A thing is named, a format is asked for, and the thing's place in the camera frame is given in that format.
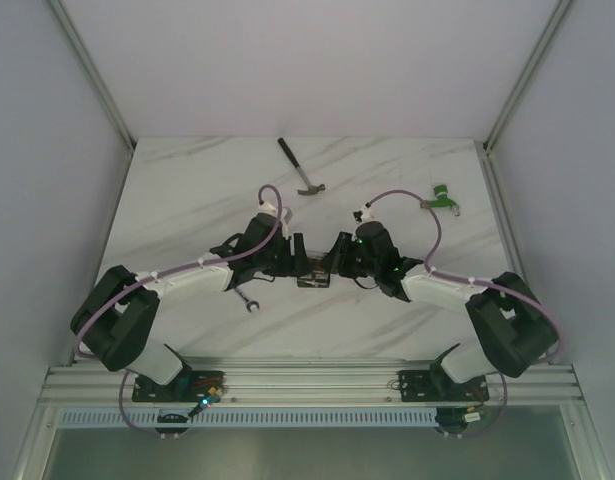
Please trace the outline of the green red plastic connector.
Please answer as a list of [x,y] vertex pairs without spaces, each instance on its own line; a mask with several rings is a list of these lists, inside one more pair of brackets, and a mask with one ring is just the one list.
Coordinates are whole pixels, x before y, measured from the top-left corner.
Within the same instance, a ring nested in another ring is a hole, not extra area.
[[454,216],[459,217],[461,210],[459,204],[449,196],[446,184],[436,184],[432,188],[433,197],[420,202],[420,208],[424,210],[447,209]]

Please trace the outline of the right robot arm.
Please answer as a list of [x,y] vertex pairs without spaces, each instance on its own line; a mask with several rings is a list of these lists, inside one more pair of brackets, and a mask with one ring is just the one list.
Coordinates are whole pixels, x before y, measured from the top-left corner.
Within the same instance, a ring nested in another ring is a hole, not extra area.
[[343,278],[371,278],[388,297],[469,318],[476,338],[449,347],[429,366],[431,390],[443,400],[492,373],[520,377],[559,342],[521,277],[505,272],[484,284],[440,278],[421,260],[402,256],[378,221],[360,224],[353,234],[341,232],[320,265]]

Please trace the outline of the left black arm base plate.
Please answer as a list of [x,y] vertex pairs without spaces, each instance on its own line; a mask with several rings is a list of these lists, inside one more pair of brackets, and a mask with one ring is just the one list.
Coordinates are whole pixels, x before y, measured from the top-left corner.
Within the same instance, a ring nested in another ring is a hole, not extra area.
[[132,401],[135,403],[196,403],[207,397],[210,390],[220,390],[223,384],[224,372],[220,370],[182,371],[166,385],[160,385],[139,375],[134,383]]

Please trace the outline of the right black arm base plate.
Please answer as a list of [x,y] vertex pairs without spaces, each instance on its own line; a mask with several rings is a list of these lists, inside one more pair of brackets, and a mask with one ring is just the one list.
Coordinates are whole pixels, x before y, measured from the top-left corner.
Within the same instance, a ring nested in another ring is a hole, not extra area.
[[484,376],[465,383],[456,383],[443,371],[400,370],[396,385],[403,402],[476,402],[490,399],[488,384]]

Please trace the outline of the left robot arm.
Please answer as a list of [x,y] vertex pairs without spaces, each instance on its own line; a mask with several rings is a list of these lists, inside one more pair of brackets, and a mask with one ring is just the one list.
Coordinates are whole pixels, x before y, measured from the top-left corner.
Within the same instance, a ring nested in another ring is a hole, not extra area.
[[284,219],[260,212],[244,232],[191,263],[152,273],[134,273],[123,265],[108,269],[71,320],[76,352],[82,354],[85,347],[108,371],[142,375],[167,401],[182,401],[192,386],[186,363],[151,338],[165,302],[234,290],[257,274],[300,277],[310,268],[304,235],[290,234]]

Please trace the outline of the black fuse box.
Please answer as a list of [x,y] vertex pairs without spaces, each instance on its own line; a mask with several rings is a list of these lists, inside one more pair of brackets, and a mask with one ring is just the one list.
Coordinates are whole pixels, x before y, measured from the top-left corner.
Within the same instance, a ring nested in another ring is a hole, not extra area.
[[330,273],[323,270],[312,270],[296,279],[298,288],[320,289],[330,286]]

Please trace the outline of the clear fuse box cover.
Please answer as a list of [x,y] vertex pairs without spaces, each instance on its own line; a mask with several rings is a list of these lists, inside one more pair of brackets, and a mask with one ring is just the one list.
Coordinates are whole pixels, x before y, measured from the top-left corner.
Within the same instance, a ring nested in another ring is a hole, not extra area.
[[332,259],[329,254],[322,252],[307,253],[307,267],[304,277],[326,277],[331,274]]

